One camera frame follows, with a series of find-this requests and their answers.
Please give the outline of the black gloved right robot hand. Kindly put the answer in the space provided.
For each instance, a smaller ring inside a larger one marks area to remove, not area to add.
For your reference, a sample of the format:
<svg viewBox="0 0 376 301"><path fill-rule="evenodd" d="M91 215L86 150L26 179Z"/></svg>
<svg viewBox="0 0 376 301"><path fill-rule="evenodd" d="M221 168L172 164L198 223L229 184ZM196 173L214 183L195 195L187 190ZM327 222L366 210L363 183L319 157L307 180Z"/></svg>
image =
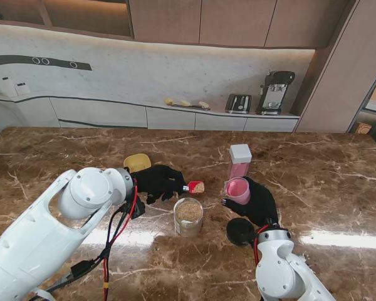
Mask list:
<svg viewBox="0 0 376 301"><path fill-rule="evenodd" d="M231 199L223 199L221 204L236 214L247 217L258 227L266 224L278 224L276 203L271 192L247 176L244 179L249 184L249 201L246 204L239 204Z"/></svg>

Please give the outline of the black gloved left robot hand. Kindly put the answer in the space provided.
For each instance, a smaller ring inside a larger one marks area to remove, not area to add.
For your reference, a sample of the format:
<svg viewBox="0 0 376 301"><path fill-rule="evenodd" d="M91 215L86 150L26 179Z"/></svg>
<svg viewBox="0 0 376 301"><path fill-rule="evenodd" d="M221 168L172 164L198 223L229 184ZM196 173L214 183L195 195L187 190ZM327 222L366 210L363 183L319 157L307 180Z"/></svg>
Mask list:
<svg viewBox="0 0 376 301"><path fill-rule="evenodd" d="M139 193L147 194L147 204L153 204L159 198L168 200L177 193L184 193L186 185L183 174L165 165L151 166L147 169L133 172L131 176L136 180Z"/></svg>

